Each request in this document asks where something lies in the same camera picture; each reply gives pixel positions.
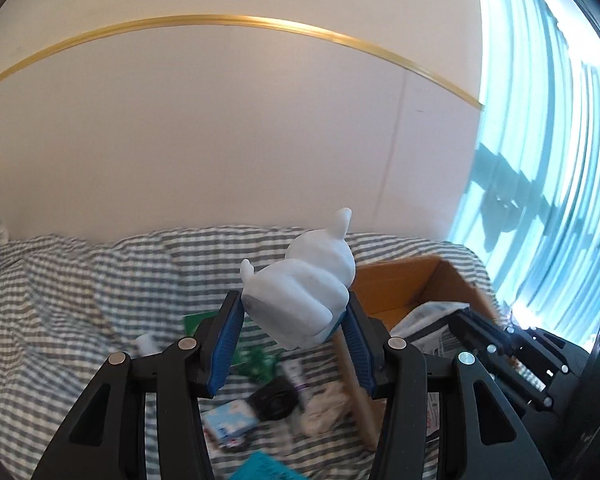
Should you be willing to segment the gold wall trim strip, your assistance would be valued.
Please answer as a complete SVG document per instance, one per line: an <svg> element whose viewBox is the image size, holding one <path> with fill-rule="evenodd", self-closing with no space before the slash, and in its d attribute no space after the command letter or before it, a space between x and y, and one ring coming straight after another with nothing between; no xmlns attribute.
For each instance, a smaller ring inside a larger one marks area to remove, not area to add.
<svg viewBox="0 0 600 480"><path fill-rule="evenodd" d="M462 101L475 107L476 110L483 110L483 104L476 96L460 88L457 84L446 79L432 70L427 70L424 66L415 63L404 56L398 55L386 48L372 44L360 38L355 38L341 32L318 27L315 25L303 24L300 22L283 20L282 18L265 18L264 16L237 15L237 14L174 14L165 16L155 16L154 18L139 18L117 24L111 24L99 27L88 32L81 32L79 35L51 44L38 52L26 56L22 60L7 67L0 73L0 83L12 75L25 70L37 62L70 49L89 44L97 40L130 34L131 32L140 32L141 30L174 28L185 26L228 26L241 28L257 28L265 30L274 30L274 32L286 32L303 37L310 37L330 44L338 44L358 52L362 52L386 61L394 66L398 66L421 76L422 78L436 84L438 87L452 93Z"/></svg>

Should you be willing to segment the black phone-like card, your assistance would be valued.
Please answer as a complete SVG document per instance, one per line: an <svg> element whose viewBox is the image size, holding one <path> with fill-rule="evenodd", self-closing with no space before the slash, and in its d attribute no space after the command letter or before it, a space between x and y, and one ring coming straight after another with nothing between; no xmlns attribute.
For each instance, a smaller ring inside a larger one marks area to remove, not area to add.
<svg viewBox="0 0 600 480"><path fill-rule="evenodd" d="M451 332L450 318L455 312L468 309L469 304L462 302L429 301L404 316L390 335L414 344L423 354L452 358L466 348Z"/></svg>

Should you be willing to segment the white lace cloth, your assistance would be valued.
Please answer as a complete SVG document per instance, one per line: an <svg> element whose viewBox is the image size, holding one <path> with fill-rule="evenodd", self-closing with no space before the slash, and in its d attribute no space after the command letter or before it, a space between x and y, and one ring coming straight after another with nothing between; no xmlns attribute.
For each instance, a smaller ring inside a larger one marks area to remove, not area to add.
<svg viewBox="0 0 600 480"><path fill-rule="evenodd" d="M343 382L329 382L325 389L312 396L300 417L302 434L318 437L328 434L350 413L351 398Z"/></svg>

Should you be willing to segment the white purple cream tube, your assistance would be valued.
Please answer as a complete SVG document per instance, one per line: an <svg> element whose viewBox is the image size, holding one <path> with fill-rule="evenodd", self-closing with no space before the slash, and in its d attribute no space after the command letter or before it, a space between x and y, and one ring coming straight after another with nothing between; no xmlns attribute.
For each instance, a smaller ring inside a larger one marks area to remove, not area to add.
<svg viewBox="0 0 600 480"><path fill-rule="evenodd" d="M312 389L306 381L302 362L299 359L283 360L279 362L279 367L288 382L294 387L294 391L298 394L299 404L304 410L312 399Z"/></svg>

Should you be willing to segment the blue floral tissue pack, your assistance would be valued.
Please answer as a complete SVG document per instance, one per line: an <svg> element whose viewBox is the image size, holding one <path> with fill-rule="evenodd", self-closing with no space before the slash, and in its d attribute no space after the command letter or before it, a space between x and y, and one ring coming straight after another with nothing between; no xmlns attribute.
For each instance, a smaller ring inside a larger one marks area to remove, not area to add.
<svg viewBox="0 0 600 480"><path fill-rule="evenodd" d="M245 400L233 400L201 415L204 436L212 448L237 451L245 448L260 420Z"/></svg>

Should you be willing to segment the white green medicine box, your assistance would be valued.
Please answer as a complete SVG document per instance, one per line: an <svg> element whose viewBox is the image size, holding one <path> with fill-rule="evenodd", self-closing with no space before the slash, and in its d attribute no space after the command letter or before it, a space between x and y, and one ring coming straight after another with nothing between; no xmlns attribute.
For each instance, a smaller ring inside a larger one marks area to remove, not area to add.
<svg viewBox="0 0 600 480"><path fill-rule="evenodd" d="M186 337L193 337L194 333L196 333L197 328L200 326L202 322L208 320L208 318L214 318L216 312L211 311L201 311L195 313L189 313L183 316L183 324L185 330Z"/></svg>

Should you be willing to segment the blue striped curtain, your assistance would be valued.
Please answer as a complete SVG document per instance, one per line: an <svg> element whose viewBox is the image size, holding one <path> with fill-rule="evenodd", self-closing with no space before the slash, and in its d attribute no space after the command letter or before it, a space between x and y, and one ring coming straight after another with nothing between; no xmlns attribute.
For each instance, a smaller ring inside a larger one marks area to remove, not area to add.
<svg viewBox="0 0 600 480"><path fill-rule="evenodd" d="M474 161L450 239L524 327L600 326L600 35L574 0L480 0Z"/></svg>

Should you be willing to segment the cardboard box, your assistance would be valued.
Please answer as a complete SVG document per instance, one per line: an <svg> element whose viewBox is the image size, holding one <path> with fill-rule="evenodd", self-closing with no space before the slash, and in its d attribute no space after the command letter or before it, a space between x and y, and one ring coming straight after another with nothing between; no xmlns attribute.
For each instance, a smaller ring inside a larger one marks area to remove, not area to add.
<svg viewBox="0 0 600 480"><path fill-rule="evenodd" d="M494 324L501 322L496 301L488 293L491 285L480 285L460 273L460 268L439 256L410 257L394 261L365 263L356 269L352 290L363 310L378 318L387 330L396 327L411 310L429 301L459 301ZM340 378L350 396L352 413L364 448L376 450L385 414L385 403L372 400L358 385L354 366L343 334L332 337Z"/></svg>

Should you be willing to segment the white rabbit figurine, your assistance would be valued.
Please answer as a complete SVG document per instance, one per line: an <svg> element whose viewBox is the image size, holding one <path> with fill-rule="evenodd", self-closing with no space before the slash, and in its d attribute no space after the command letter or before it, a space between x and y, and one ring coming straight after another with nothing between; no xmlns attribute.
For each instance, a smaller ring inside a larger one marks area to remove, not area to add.
<svg viewBox="0 0 600 480"><path fill-rule="evenodd" d="M296 237L283 259L257 271L240 263L242 305L286 350L322 344L346 312L355 260L346 241L352 211L341 208L328 226Z"/></svg>

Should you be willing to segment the grey checkered cloth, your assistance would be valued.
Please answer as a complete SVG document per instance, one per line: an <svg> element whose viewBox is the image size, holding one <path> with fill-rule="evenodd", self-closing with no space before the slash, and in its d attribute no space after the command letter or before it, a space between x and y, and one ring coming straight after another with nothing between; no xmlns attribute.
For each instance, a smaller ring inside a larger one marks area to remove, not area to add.
<svg viewBox="0 0 600 480"><path fill-rule="evenodd" d="M137 235L117 243L46 235L0 247L0 460L15 479L30 479L50 439L112 352L136 355L136 337L149 334L160 350L184 334L186 314L219 309L242 288L239 263L258 269L283 258L300 228L217 226ZM387 234L347 236L356 263L440 256L486 304L501 309L482 261L450 242ZM328 342L283 352L246 320L243 347L261 347L301 362L314 392L338 379ZM217 479L228 479L253 453L263 452L309 479L366 479L374 460L352 415L317 437L265 422L245 450L212 457Z"/></svg>

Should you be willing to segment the dental floss pick jar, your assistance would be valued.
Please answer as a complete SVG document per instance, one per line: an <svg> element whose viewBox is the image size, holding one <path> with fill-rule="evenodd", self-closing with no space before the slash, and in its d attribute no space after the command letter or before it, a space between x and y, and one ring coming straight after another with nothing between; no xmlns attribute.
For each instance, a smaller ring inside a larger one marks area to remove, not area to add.
<svg viewBox="0 0 600 480"><path fill-rule="evenodd" d="M150 356L158 356L161 353L161 349L151 333L140 334L133 340L133 344L137 358L149 358Z"/></svg>

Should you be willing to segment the green snack packet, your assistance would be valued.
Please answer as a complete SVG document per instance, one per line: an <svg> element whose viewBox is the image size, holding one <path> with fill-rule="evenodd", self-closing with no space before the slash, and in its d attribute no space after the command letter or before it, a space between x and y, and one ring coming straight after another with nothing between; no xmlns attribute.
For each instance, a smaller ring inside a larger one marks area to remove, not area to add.
<svg viewBox="0 0 600 480"><path fill-rule="evenodd" d="M239 347L232 367L236 374L255 384L267 384L277 376L279 352L269 352L263 347Z"/></svg>

